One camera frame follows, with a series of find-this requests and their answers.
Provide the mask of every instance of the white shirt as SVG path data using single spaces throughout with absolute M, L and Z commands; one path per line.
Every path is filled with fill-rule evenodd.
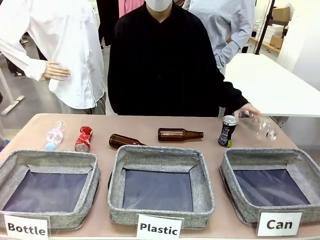
M 183 8 L 196 15 L 205 26 L 219 70 L 251 36 L 255 0 L 186 0 Z
M 49 89 L 74 109 L 90 109 L 104 95 L 104 61 L 94 10 L 87 0 L 4 0 L 0 51 L 29 78 L 40 80 L 46 62 L 27 56 L 19 40 L 28 32 L 49 61 L 69 69 Z

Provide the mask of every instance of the person's hand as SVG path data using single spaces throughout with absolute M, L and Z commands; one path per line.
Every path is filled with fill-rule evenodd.
M 63 78 L 66 78 L 70 75 L 70 72 L 67 68 L 57 66 L 60 65 L 59 62 L 56 61 L 46 61 L 45 63 L 45 71 L 42 75 L 46 80 L 55 79 L 58 81 L 64 81 Z
M 241 112 L 249 112 L 250 114 L 256 115 L 256 116 L 263 116 L 263 114 L 256 109 L 251 103 L 247 103 L 243 105 L 240 109 L 234 112 L 234 116 L 238 119 L 239 118 L 239 113 Z

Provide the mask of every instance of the black sleeve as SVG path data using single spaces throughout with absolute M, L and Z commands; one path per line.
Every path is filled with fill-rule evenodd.
M 119 113 L 125 93 L 122 91 L 123 81 L 126 79 L 126 44 L 124 42 L 124 26 L 118 21 L 114 28 L 114 41 L 110 47 L 108 70 L 108 96 L 110 105 L 115 113 Z
M 196 62 L 202 76 L 205 77 L 207 94 L 212 94 L 211 99 L 220 107 L 229 108 L 234 112 L 247 104 L 248 101 L 242 96 L 240 90 L 233 87 L 231 82 L 224 81 L 225 77 L 217 67 L 208 32 L 200 20 L 196 31 Z

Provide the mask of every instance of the crushed black can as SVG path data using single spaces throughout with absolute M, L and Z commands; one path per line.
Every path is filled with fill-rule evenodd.
M 232 146 L 231 136 L 234 133 L 238 124 L 238 120 L 235 116 L 226 115 L 223 117 L 222 121 L 222 131 L 218 139 L 218 143 L 225 148 L 230 148 Z

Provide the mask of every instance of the label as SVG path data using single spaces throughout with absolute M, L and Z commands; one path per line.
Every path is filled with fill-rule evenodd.
M 298 233 L 302 212 L 262 212 L 258 237 L 295 236 Z
M 48 222 L 42 219 L 4 215 L 6 234 L 13 239 L 47 240 Z
M 182 220 L 139 214 L 136 238 L 140 240 L 177 240 Z

